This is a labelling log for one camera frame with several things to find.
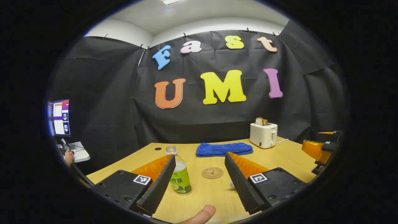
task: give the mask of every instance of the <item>letter m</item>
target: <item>letter m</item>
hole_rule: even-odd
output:
[[[246,100],[243,95],[242,84],[240,82],[240,70],[230,70],[227,72],[224,82],[214,72],[207,72],[200,75],[205,81],[206,98],[203,100],[204,104],[215,104],[217,98],[214,97],[213,91],[217,94],[221,102],[224,102],[228,91],[230,91],[229,102],[241,102]]]

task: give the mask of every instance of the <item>person's hand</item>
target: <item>person's hand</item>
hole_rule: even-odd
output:
[[[71,165],[74,162],[74,155],[69,149],[65,152],[65,162],[68,165]]]
[[[177,224],[205,224],[214,216],[214,213],[216,213],[216,208],[213,205],[206,205],[194,217]]]

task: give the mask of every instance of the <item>black backdrop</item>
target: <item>black backdrop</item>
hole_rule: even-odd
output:
[[[224,38],[241,37],[243,49],[229,49]],[[266,50],[257,38],[273,41]],[[181,54],[187,41],[200,41],[198,53]],[[170,45],[170,62],[161,70],[152,56]],[[278,70],[282,98],[270,98],[265,68]],[[241,70],[244,102],[205,105],[200,75],[214,72],[224,81]],[[155,83],[185,78],[182,102],[175,108],[155,104]],[[149,50],[101,37],[82,38],[56,74],[54,99],[69,98],[71,134],[91,159],[79,163],[85,173],[110,165],[151,142],[201,143],[249,138],[256,117],[278,124],[278,135],[301,143],[318,131],[343,128],[345,87],[341,72],[311,34],[289,22],[279,37],[261,32],[211,31],[167,41]]]

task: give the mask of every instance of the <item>yellow letter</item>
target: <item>yellow letter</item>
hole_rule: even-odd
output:
[[[225,101],[228,90],[230,91],[228,101],[229,102],[241,102],[246,100],[246,96],[243,95],[242,84],[240,83],[240,76],[242,72],[240,70],[230,70],[225,76],[224,82],[214,72],[206,72],[200,75],[205,81],[206,98],[203,100],[204,104],[215,104],[217,98],[214,97],[214,92],[221,100]]]
[[[241,38],[238,36],[226,36],[225,37],[225,41],[227,42],[226,46],[229,49],[242,49],[244,47],[244,44],[240,40],[241,40]]]

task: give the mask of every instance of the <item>ceiling light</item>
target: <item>ceiling light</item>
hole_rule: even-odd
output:
[[[175,3],[178,2],[180,0],[161,0],[164,4],[166,5],[170,5],[171,3]]]

